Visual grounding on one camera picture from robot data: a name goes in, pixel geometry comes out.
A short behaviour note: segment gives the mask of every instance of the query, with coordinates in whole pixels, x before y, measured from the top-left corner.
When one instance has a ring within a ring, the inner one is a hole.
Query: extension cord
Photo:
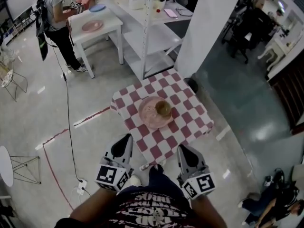
[[[84,179],[80,179],[82,182],[79,182],[77,193],[83,195],[86,189],[87,181]]]

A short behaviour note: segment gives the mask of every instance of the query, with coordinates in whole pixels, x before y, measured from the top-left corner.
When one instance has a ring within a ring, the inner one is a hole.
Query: grey floor
[[[265,45],[248,51],[246,65],[240,53],[236,58],[230,56],[231,47],[222,45],[221,39],[222,35],[195,76],[231,126],[258,184],[277,167],[288,178],[301,161],[304,133],[290,135],[285,111],[265,80],[267,58],[257,60]]]
[[[107,143],[115,136],[127,133],[127,129],[121,117],[112,111],[106,111],[78,128],[74,128],[73,123],[105,109],[110,105],[114,92],[137,82],[127,64],[119,65],[117,50],[111,41],[103,42],[100,46],[103,50],[89,58],[95,66],[95,79],[91,79],[87,73],[74,72],[68,73],[67,77],[76,169],[79,177],[88,180],[87,190],[90,193],[98,188],[94,183],[96,165]],[[8,191],[25,227],[51,228],[60,218],[67,217],[71,209],[56,185],[44,151],[36,151],[35,148],[68,127],[66,86],[51,47],[47,59],[44,62],[41,60],[34,26],[11,42],[9,47],[22,60],[21,63],[16,59],[15,69],[28,79],[29,87],[27,93],[17,91],[17,103],[5,90],[0,90],[0,144],[6,146],[11,155],[40,156],[42,184],[15,180]],[[57,49],[56,52],[66,72],[65,62]],[[200,89],[198,97],[214,120],[215,127],[208,136],[202,136],[191,145],[203,153],[215,173],[218,188],[209,195],[210,200],[228,227],[240,227],[247,212],[238,209],[237,203],[249,192],[258,191],[259,186],[233,132],[228,131],[219,141],[216,139],[228,124],[209,94]],[[137,146],[133,150],[131,165],[145,184],[147,171],[139,172],[138,169],[145,159]],[[71,190],[78,182],[68,132],[47,144],[46,151],[63,192],[67,198],[71,197],[71,205],[76,207],[79,204],[78,195],[74,193],[71,196]],[[29,168],[34,175],[37,174],[34,165]],[[179,173],[176,156],[168,160],[165,173],[176,181]]]

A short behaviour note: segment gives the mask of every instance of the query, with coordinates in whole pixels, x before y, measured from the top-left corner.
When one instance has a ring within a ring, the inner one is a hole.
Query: backpack
[[[48,9],[45,6],[47,0],[37,0],[36,15],[36,36],[48,31],[50,23],[48,21]]]
[[[48,21],[48,9],[45,6],[47,0],[37,0],[36,15],[36,36],[40,47],[42,60],[44,61],[48,54],[48,44],[44,36],[44,32],[48,31],[50,23]]]

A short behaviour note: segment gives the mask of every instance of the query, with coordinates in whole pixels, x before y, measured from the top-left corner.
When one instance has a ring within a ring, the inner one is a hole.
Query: checkered tablecloth
[[[142,100],[153,95],[170,103],[174,119],[157,130],[143,124],[138,114]],[[114,93],[111,108],[123,118],[133,140],[150,165],[169,158],[181,143],[187,145],[208,133],[214,124],[206,108],[174,69]]]

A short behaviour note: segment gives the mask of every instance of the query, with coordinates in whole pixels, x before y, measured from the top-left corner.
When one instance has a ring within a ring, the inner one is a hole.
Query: hand
[[[260,224],[261,224],[261,221],[258,221],[255,225],[255,228],[259,228]]]

